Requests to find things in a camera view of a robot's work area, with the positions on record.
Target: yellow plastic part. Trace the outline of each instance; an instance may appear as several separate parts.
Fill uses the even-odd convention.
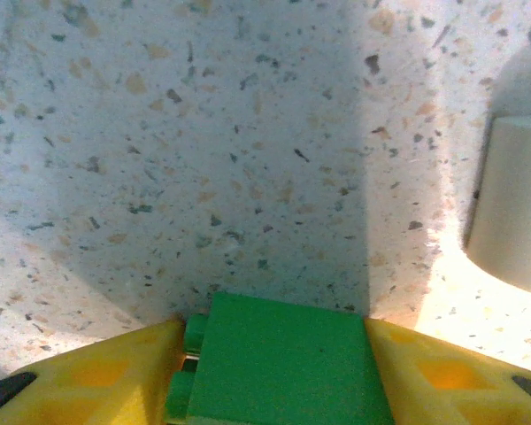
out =
[[[396,425],[531,425],[531,372],[385,321],[366,319]]]
[[[0,424],[163,424],[183,331],[182,321],[168,321],[20,369],[37,379],[0,408]]]

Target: speckled surface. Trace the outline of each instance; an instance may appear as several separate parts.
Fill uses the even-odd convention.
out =
[[[0,377],[216,290],[531,369],[461,249],[494,113],[531,1],[0,1]]]

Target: white cylinder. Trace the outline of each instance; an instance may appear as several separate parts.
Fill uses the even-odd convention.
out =
[[[466,253],[531,291],[531,116],[494,121]]]

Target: green plastic piece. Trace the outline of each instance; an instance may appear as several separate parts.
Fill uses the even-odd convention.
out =
[[[213,299],[186,418],[189,425],[394,423],[359,315],[226,293]]]
[[[187,354],[198,356],[201,353],[204,330],[206,329],[206,323],[208,320],[208,316],[203,314],[193,314],[189,318],[187,327],[185,328],[185,336],[183,338],[183,350]]]
[[[189,398],[193,389],[195,374],[193,372],[179,371],[173,374],[169,385],[169,394],[165,401],[166,423],[181,425],[186,423]]]

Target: white cylindrical object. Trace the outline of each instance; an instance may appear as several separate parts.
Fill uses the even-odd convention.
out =
[[[466,253],[531,291],[531,116],[494,121]]]

